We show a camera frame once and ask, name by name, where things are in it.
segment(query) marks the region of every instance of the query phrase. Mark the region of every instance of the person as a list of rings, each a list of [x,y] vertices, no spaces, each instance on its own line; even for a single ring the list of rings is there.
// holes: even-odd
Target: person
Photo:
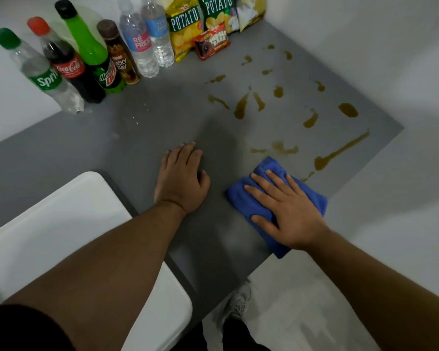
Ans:
[[[167,152],[154,206],[80,248],[0,305],[0,350],[119,351],[148,298],[176,230],[205,199],[195,143]],[[290,176],[252,175],[245,189],[276,216],[252,220],[278,242],[307,252],[351,304],[382,350],[439,350],[439,297],[332,231]],[[250,336],[235,291],[220,323],[224,350],[267,350]],[[175,348],[206,350],[201,324]]]

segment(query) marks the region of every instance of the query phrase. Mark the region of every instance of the shoe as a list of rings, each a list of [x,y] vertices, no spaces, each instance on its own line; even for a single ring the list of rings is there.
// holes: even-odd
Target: shoe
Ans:
[[[223,332],[223,325],[227,318],[235,318],[245,322],[244,313],[246,312],[251,299],[252,290],[250,288],[250,282],[246,281],[233,291],[223,313],[219,317],[218,329]]]

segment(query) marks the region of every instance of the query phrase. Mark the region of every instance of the red bottle cap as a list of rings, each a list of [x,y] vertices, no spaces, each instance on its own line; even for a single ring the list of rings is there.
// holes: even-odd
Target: red bottle cap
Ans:
[[[28,20],[28,27],[35,35],[46,35],[50,31],[50,27],[42,17],[32,17]]]

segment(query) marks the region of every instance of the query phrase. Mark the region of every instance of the clear plastic bottle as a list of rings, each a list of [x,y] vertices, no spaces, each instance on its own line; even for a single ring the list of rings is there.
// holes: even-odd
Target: clear plastic bottle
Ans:
[[[174,52],[164,7],[157,0],[143,0],[141,15],[148,27],[158,64],[163,68],[171,66],[174,64]]]
[[[76,88],[62,78],[44,55],[19,39],[13,31],[0,29],[0,45],[9,51],[10,58],[24,76],[52,97],[62,110],[76,114],[85,109],[85,101]]]
[[[148,29],[141,15],[133,10],[130,0],[117,0],[120,15],[120,31],[127,43],[140,74],[146,78],[158,75],[160,67],[148,34]]]

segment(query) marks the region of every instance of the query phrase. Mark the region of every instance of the microfiber towel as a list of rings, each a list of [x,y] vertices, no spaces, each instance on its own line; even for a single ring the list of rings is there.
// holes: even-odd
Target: microfiber towel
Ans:
[[[267,157],[254,170],[255,174],[263,177],[271,184],[273,184],[271,180],[268,178],[268,176],[265,174],[266,170],[272,171],[278,177],[280,177],[286,184],[288,184],[285,178],[287,172],[281,167],[280,164],[278,164],[278,162],[275,159],[272,159],[271,157]],[[309,188],[308,185],[302,183],[298,179],[293,177],[293,180],[296,181],[296,183],[304,191],[304,193],[311,200],[314,206],[316,206],[316,208],[319,210],[322,216],[324,216],[328,204],[327,198],[318,193],[315,193],[313,190]],[[260,203],[258,203],[258,201],[255,198],[253,198],[252,195],[249,194],[244,189],[244,185],[257,187],[259,190],[263,192],[263,189],[261,189],[260,186],[248,176],[241,178],[238,182],[236,182],[231,187],[229,187],[226,190],[226,197],[228,198],[228,201],[233,205],[233,207],[237,209],[247,219],[247,221],[250,224],[252,224],[255,230],[259,232],[259,234],[265,240],[268,247],[275,254],[275,256],[278,259],[281,259],[291,249],[275,241],[274,238],[272,238],[270,235],[264,232],[250,219],[253,215],[257,214],[264,217],[269,222],[276,224],[276,217],[269,209],[265,208]]]

